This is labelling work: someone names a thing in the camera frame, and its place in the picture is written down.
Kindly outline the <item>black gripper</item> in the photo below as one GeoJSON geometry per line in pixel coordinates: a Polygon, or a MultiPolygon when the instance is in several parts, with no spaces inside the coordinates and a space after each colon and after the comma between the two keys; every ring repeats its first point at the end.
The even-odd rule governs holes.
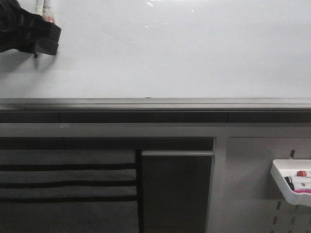
{"type": "Polygon", "coordinates": [[[0,2],[0,51],[55,56],[61,28],[22,8],[17,0],[0,2]]]}

